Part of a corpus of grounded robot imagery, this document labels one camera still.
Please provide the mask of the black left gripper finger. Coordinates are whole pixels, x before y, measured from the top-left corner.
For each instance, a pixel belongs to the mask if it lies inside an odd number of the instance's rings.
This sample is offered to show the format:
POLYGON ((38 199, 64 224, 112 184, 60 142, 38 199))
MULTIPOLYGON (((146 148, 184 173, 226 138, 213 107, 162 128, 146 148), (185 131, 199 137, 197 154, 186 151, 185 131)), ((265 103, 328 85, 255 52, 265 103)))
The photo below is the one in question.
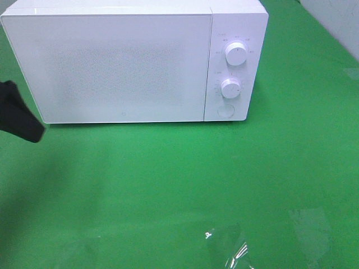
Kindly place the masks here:
POLYGON ((45 132, 13 81, 1 82, 1 131, 32 143, 39 142, 45 132))

